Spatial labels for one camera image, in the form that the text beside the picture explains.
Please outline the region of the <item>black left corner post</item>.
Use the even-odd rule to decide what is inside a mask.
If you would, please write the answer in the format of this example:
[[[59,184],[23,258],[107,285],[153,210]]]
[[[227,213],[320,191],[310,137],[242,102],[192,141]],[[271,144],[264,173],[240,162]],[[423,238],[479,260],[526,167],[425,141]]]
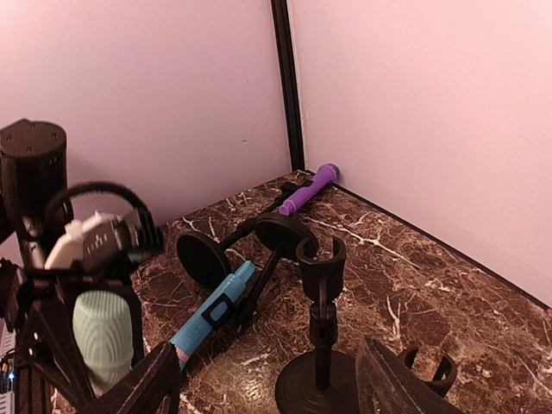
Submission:
[[[286,0],[271,0],[270,3],[279,59],[291,167],[293,171],[304,170],[304,140],[288,4]]]

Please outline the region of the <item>blue toy microphone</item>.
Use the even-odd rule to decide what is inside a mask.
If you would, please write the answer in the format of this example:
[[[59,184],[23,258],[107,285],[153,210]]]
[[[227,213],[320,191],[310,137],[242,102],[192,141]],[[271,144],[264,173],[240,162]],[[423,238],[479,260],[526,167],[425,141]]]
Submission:
[[[231,318],[235,305],[246,291],[255,270],[255,264],[251,260],[244,261],[218,285],[170,339],[175,347],[180,371],[185,369],[190,357],[210,333],[220,329]]]

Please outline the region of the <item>black stand with green microphone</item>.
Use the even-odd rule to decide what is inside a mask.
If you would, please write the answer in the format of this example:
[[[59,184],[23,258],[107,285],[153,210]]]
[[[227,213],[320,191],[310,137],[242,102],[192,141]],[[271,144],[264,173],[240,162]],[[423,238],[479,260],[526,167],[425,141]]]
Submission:
[[[311,301],[309,338],[313,350],[288,362],[275,384],[280,413],[358,413],[354,357],[333,349],[338,338],[335,300],[343,290],[344,242],[332,241],[333,256],[315,260],[308,240],[296,249],[305,296]]]

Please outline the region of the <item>black stand with blue microphone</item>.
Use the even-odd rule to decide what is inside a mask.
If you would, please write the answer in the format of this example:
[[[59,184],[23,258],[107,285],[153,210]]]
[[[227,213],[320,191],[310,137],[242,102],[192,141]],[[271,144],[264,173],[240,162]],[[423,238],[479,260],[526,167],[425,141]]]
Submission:
[[[276,212],[263,213],[254,225],[258,241],[271,254],[262,268],[248,295],[240,302],[235,319],[240,325],[247,325],[253,319],[258,300],[276,266],[282,258],[297,262],[297,247],[307,240],[306,255],[312,258],[318,250],[315,234],[301,220],[283,216]]]

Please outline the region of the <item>purple toy microphone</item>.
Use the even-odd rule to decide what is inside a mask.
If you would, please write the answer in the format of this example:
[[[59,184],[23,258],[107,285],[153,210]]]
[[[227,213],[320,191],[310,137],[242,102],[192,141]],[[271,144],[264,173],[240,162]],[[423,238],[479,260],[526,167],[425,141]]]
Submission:
[[[291,216],[305,206],[322,189],[333,184],[339,176],[336,165],[328,163],[320,166],[315,175],[305,181],[295,192],[285,199],[278,208],[278,213],[283,216]]]

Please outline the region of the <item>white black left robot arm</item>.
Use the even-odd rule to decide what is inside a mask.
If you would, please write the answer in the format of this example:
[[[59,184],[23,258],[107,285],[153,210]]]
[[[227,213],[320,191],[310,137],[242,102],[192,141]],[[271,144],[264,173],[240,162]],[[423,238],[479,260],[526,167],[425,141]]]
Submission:
[[[77,297],[109,292],[130,310],[133,361],[144,352],[141,306],[131,282],[135,265],[127,248],[141,241],[151,216],[128,187],[109,181],[69,185],[66,132],[53,123],[22,119],[1,131],[1,237],[15,235],[21,266],[1,262],[1,316],[16,334],[16,411],[44,413],[51,387],[78,411],[95,398],[72,329]],[[47,269],[48,255],[73,219],[72,199],[108,193],[124,199],[131,212],[108,220],[108,233],[94,251]]]

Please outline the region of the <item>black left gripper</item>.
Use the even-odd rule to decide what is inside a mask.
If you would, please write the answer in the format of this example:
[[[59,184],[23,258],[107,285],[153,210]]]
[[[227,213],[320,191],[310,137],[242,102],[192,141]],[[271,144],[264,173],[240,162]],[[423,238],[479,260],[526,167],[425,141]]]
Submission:
[[[131,365],[135,366],[142,359],[141,302],[131,281],[137,268],[125,260],[99,274],[86,275],[78,267],[24,269],[1,259],[1,318],[9,332],[21,331],[24,360],[77,410],[95,394],[69,318],[76,298],[88,291],[107,291],[128,302],[134,350]]]

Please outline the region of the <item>mint green toy microphone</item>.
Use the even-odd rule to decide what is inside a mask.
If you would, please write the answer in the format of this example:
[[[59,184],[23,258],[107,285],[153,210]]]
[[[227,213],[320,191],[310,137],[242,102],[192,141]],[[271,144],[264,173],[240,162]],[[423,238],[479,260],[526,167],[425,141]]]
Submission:
[[[128,303],[107,291],[81,293],[75,302],[72,330],[97,396],[131,370],[134,356]]]

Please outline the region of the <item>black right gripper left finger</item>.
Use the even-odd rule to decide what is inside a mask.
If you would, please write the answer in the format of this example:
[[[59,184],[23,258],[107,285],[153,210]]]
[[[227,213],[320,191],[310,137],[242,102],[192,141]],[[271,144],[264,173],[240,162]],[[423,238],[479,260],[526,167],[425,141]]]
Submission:
[[[179,391],[175,347],[161,342],[108,392],[77,413],[178,413]]]

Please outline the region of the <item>black stand with purple microphone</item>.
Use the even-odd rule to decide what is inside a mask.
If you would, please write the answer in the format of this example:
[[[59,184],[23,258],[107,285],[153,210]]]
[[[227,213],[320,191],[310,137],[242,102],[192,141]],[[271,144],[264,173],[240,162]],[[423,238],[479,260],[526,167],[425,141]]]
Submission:
[[[280,207],[300,185],[285,182],[279,189],[280,194],[258,215],[238,223],[235,230],[222,241],[214,241],[206,234],[193,230],[185,232],[176,242],[177,255],[180,264],[187,274],[200,286],[214,291],[232,272],[225,251],[232,245],[251,234],[261,214]]]

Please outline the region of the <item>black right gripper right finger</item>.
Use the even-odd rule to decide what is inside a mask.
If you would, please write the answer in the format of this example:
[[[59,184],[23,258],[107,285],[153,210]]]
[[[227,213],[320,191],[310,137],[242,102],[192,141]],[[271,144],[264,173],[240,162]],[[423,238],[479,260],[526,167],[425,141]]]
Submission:
[[[446,395],[455,383],[458,367],[447,354],[431,380],[411,371],[418,348],[394,354],[382,342],[365,337],[355,358],[361,413],[459,413]]]

